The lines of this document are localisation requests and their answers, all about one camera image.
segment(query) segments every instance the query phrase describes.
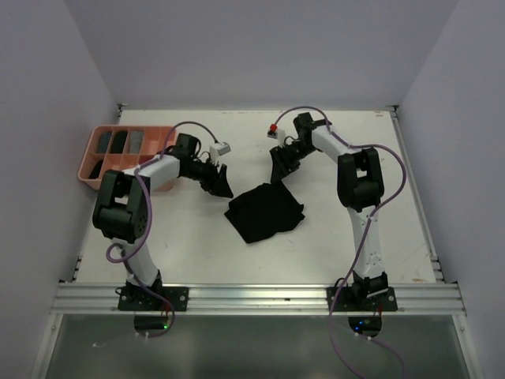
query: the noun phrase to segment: black clamp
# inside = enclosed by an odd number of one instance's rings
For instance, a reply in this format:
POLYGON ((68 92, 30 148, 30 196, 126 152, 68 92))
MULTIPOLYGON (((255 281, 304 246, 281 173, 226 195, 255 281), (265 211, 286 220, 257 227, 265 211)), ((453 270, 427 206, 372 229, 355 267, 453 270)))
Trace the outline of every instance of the black clamp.
POLYGON ((293 120, 293 124, 298 138, 291 144, 276 146, 270 150, 272 161, 270 183, 284 179, 296 171, 300 167, 300 159, 316 151, 312 144, 312 131, 318 126, 326 125, 326 121, 314 121, 310 113, 302 113, 293 120))
MULTIPOLYGON (((189 288, 182 286, 164 287, 161 275, 158 275, 149 289, 166 298, 174 307, 174 312, 185 312, 189 300, 189 288)), ((119 295, 118 310, 121 311, 156 311, 163 308, 163 302, 144 291, 142 287, 126 282, 125 286, 116 289, 119 295)))
MULTIPOLYGON (((326 301, 328 309, 335 298, 339 288, 339 282, 333 287, 326 289, 326 301)), ((395 312, 398 310, 395 289, 387 285, 387 274, 374 279, 366 278, 361 280, 354 275, 354 283, 351 286, 344 285, 337 298, 337 303, 333 312, 375 312, 381 311, 395 312)))

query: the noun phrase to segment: white table surface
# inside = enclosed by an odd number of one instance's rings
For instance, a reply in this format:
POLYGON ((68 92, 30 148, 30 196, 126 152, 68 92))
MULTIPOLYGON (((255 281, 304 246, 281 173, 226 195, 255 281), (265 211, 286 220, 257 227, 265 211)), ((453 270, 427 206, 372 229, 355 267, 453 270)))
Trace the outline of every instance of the white table surface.
MULTIPOLYGON (((280 127, 295 134, 294 112, 280 127)), ((271 173, 267 128, 279 111, 124 111, 120 124, 161 126, 183 120, 202 122, 232 152, 223 157, 235 196, 268 182, 271 173)), ((354 144, 381 143, 399 152, 387 112, 328 111, 335 129, 354 144)), ((180 128, 202 140, 211 138, 196 126, 180 128)), ((396 161, 380 151, 385 196, 400 183, 396 161)), ((165 283, 332 283, 344 276, 353 260, 354 240, 347 210, 336 195, 336 166, 323 153, 314 152, 301 168, 284 180, 305 205, 305 220, 288 233, 247 245, 223 213, 227 199, 205 193, 198 182, 177 180, 167 193, 152 197, 153 227, 148 239, 152 259, 165 283)), ((410 186, 379 217, 383 261, 390 283, 434 283, 429 251, 410 186)), ((122 283, 125 270, 105 259, 110 242, 88 225, 81 250, 77 282, 122 283)))

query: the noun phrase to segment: white wall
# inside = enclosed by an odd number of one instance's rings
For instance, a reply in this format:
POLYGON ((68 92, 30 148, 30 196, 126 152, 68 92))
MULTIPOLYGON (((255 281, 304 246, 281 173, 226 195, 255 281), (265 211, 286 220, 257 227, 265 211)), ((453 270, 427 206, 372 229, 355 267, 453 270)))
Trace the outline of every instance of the white wall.
POLYGON ((63 1, 0 3, 0 367, 30 374, 58 279, 69 279, 91 193, 90 129, 115 106, 63 1))
POLYGON ((398 104, 457 0, 66 0, 135 107, 398 104))
POLYGON ((461 0, 400 107, 428 223, 488 378, 505 351, 505 2, 461 0))

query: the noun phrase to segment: white connector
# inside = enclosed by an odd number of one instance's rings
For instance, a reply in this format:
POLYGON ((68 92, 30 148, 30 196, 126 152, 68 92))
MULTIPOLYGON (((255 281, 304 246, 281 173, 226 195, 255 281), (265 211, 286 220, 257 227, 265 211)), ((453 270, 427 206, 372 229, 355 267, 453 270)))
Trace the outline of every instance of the white connector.
POLYGON ((211 144, 208 152, 211 155, 211 161, 217 163, 220 156, 231 152, 231 147, 227 142, 216 142, 215 144, 211 144))

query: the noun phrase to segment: metal frame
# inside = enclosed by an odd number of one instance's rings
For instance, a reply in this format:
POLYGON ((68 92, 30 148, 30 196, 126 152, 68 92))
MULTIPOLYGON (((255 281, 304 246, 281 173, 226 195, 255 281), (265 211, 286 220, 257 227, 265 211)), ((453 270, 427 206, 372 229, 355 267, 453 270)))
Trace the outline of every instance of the metal frame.
POLYGON ((429 230, 428 221, 426 219, 425 209, 423 208, 423 204, 421 203, 421 197, 419 196, 419 191, 417 190, 417 183, 414 177, 412 166, 410 165, 409 155, 406 151, 405 141, 403 140, 402 129, 400 128, 400 123, 398 121, 398 115, 396 113, 396 108, 393 107, 392 110, 389 110, 389 115, 391 117, 391 121, 393 122, 393 127, 395 128, 396 138, 398 139, 398 145, 400 147, 400 151, 402 153, 403 163, 406 166, 407 174, 409 176, 410 189, 412 191, 413 200, 416 204, 417 214, 419 215, 419 220, 421 221, 421 228, 423 230, 423 234, 425 235, 425 240, 428 243, 429 252, 432 257, 437 257, 435 245, 433 244, 432 233, 429 230))
POLYGON ((479 379, 484 377, 479 358, 477 357, 477 350, 473 345, 473 341, 469 334, 468 323, 466 316, 453 316, 454 327, 459 340, 459 346, 465 359, 468 374, 472 379, 479 379))
MULTIPOLYGON (((121 284, 62 283, 54 298, 53 314, 133 314, 119 312, 121 284)), ((327 285, 198 285, 189 287, 188 309, 181 315, 275 315, 326 316, 327 285)), ((457 284, 399 284, 394 286, 398 312, 404 315, 464 315, 457 284)), ((137 314, 158 314, 143 312, 137 314)), ((335 316, 367 315, 365 312, 336 313, 335 316)))
POLYGON ((46 377, 47 371, 49 370, 49 365, 51 363, 54 346, 58 340, 62 321, 62 314, 49 315, 49 320, 47 320, 42 342, 40 343, 39 353, 37 354, 37 358, 33 364, 31 375, 32 379, 40 379, 46 377))
MULTIPOLYGON (((118 122, 121 118, 122 104, 118 108, 118 122)), ((453 318, 463 357, 472 379, 483 377, 477 353, 469 336, 465 307, 457 284, 445 284, 425 211, 417 191, 417 185, 410 166, 406 146, 402 137, 396 109, 386 107, 395 128, 398 144, 406 164, 410 187, 417 207, 425 240, 431 254, 433 270, 437 283, 394 285, 398 311, 384 313, 385 317, 412 315, 447 316, 453 318)), ((63 315, 65 314, 133 314, 117 310, 118 296, 114 292, 117 284, 60 283, 51 308, 49 321, 43 336, 39 354, 32 371, 32 378, 45 377, 51 362, 54 346, 58 339, 63 315)), ((189 287, 188 309, 182 315, 209 316, 327 316, 326 284, 314 285, 202 285, 178 284, 189 287)), ((137 314, 158 314, 143 312, 137 314)), ((334 313, 336 317, 349 315, 368 315, 367 313, 334 313)))

